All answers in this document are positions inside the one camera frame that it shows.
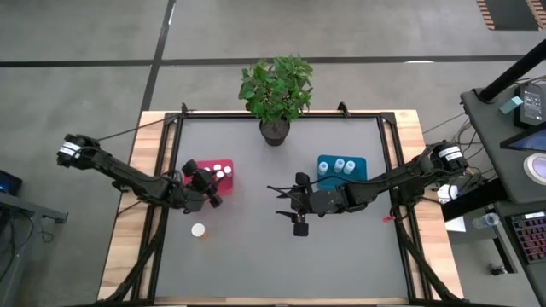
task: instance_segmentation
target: green leaves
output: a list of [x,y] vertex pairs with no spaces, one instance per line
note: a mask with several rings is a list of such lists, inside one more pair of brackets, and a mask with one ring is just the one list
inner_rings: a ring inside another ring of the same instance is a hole
[[246,110],[264,122],[286,118],[292,121],[311,105],[313,69],[298,57],[276,57],[273,64],[260,60],[242,70],[239,99],[246,100]]

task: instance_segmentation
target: computer monitor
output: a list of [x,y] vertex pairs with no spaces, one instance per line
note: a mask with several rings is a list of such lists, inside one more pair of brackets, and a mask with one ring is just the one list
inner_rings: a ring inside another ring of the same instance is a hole
[[501,148],[546,153],[546,123],[536,125],[502,141]]
[[16,196],[22,183],[23,181],[18,177],[8,174],[5,171],[0,171],[0,193]]

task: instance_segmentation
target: black plant pot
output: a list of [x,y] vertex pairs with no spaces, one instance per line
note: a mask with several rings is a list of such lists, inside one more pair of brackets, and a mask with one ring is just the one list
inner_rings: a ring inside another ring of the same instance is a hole
[[276,122],[264,123],[260,120],[259,131],[262,132],[262,136],[265,141],[271,146],[279,146],[287,138],[290,131],[290,123],[286,119],[281,119]]

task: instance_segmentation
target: blue tray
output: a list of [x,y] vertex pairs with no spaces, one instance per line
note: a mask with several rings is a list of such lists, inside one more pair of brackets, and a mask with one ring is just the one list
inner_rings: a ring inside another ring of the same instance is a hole
[[[337,159],[343,159],[346,163],[347,161],[352,160],[355,163],[355,169],[352,171],[350,175],[346,175],[343,171],[340,171],[339,173],[336,173],[334,171],[334,163]],[[326,174],[324,175],[318,174],[318,165],[321,164],[321,162],[328,163],[328,170],[326,171]],[[327,154],[319,155],[317,159],[317,178],[320,180],[324,177],[328,177],[332,175],[336,175],[338,177],[342,177],[352,181],[366,181],[368,179],[368,172],[366,170],[366,159],[361,157],[346,157],[346,156],[337,156],[337,155],[333,156],[333,155],[327,155]],[[346,181],[343,181],[338,178],[329,178],[317,183],[317,186],[319,190],[332,191],[332,190],[335,190],[335,187],[337,187],[338,185],[342,183],[346,183]]]

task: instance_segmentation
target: potted plant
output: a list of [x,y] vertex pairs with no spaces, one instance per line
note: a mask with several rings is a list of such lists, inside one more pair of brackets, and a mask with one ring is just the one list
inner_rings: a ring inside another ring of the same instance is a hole
[[313,69],[299,56],[277,57],[273,63],[260,60],[242,70],[239,99],[245,109],[261,119],[259,129],[271,146],[284,142],[290,122],[303,115],[311,104]]

